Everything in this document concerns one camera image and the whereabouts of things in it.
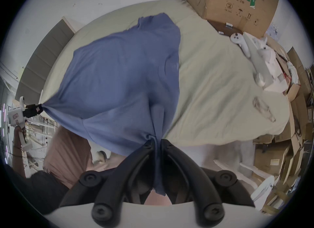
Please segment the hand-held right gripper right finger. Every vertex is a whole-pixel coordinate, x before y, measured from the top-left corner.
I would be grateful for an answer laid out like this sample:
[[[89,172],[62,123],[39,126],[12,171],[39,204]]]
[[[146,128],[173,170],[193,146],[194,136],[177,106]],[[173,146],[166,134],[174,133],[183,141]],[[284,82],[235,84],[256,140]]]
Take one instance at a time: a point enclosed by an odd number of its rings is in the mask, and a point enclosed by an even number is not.
[[[230,170],[198,166],[168,140],[160,143],[160,165],[165,193],[172,204],[193,203],[199,226],[217,226],[229,216],[245,217],[255,211],[248,191]]]

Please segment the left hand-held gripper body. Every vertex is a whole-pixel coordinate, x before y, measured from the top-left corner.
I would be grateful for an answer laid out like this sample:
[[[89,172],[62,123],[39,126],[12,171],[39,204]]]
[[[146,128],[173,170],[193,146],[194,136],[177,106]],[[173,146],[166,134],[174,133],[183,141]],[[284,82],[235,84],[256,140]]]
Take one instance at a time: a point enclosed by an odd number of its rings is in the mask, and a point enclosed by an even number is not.
[[[26,129],[26,120],[37,115],[37,105],[24,105],[24,97],[19,99],[19,106],[11,108],[7,113],[7,119],[11,127],[19,126],[21,132],[18,132],[18,139],[21,143],[21,149],[27,152],[33,147],[32,141],[28,140],[23,130]]]

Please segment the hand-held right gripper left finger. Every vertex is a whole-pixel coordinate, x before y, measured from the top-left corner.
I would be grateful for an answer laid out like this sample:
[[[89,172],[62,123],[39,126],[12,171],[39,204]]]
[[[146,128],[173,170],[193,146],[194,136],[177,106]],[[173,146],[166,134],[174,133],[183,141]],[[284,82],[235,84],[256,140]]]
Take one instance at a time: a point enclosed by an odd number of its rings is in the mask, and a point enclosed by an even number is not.
[[[154,187],[155,140],[146,143],[108,171],[84,172],[61,207],[93,203],[91,217],[99,226],[117,226],[122,203],[143,204]]]

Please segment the person's left hand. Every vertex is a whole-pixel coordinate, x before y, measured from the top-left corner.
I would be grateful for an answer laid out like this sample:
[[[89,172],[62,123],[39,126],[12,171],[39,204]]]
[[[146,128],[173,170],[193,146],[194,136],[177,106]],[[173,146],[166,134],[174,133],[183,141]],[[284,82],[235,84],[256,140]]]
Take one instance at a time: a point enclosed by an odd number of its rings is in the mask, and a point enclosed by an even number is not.
[[[21,144],[21,140],[20,140],[20,134],[23,135],[24,137],[24,131],[25,129],[21,128],[20,126],[16,126],[14,129],[14,139],[13,139],[13,146],[15,148],[21,149],[22,144]]]

